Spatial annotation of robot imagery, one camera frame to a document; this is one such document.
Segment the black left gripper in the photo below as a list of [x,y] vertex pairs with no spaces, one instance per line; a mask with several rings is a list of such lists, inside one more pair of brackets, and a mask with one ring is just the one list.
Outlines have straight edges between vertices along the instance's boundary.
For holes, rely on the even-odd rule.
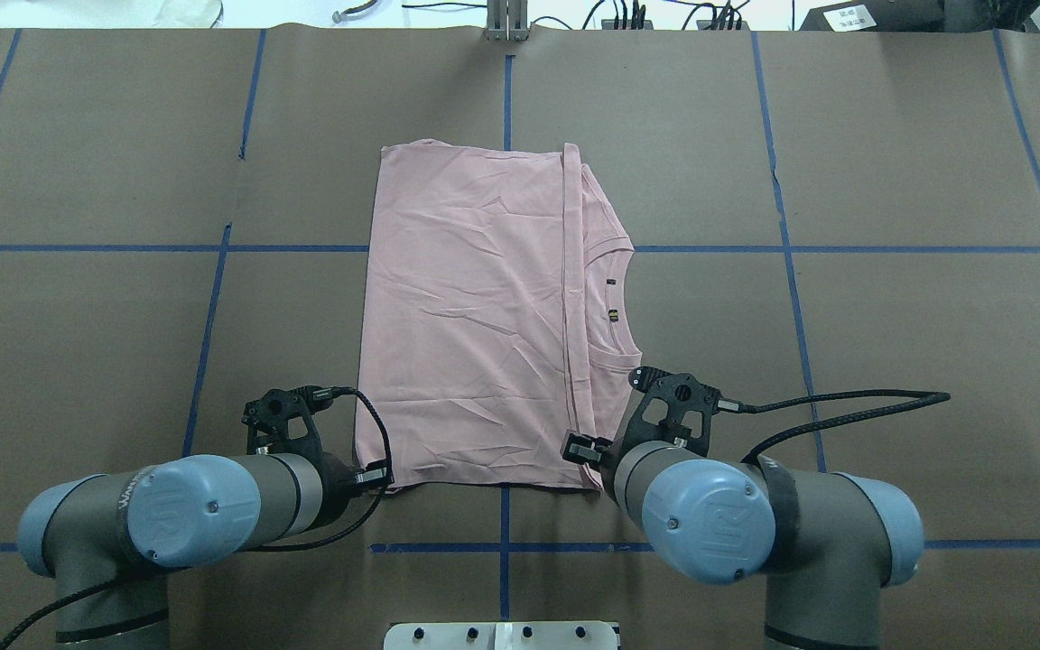
[[322,488],[318,525],[329,525],[344,514],[352,499],[362,497],[371,489],[387,488],[394,482],[392,462],[388,458],[368,462],[359,468],[335,454],[323,452],[317,466]]

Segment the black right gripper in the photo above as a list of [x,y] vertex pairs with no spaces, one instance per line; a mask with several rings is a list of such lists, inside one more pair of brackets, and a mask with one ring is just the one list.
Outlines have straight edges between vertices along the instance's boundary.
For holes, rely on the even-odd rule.
[[623,436],[610,441],[580,432],[566,432],[561,454],[563,460],[595,470],[604,491],[617,493],[619,466],[632,449],[632,441]]

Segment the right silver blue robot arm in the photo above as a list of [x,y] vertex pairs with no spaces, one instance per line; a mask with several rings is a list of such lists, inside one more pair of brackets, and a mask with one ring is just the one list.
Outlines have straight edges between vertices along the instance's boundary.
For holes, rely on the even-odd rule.
[[704,584],[765,577],[766,649],[878,649],[883,589],[924,555],[903,490],[777,460],[707,460],[668,441],[618,451],[566,432],[562,457],[598,470],[612,501],[673,571]]

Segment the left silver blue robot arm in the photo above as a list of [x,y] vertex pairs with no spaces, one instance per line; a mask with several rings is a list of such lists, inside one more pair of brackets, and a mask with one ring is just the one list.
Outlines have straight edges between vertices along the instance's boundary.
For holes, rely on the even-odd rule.
[[350,468],[282,452],[194,454],[47,488],[24,509],[16,544],[58,596],[0,649],[50,614],[60,649],[166,649],[171,575],[240,552],[298,551],[290,536],[338,521],[392,480],[389,460]]

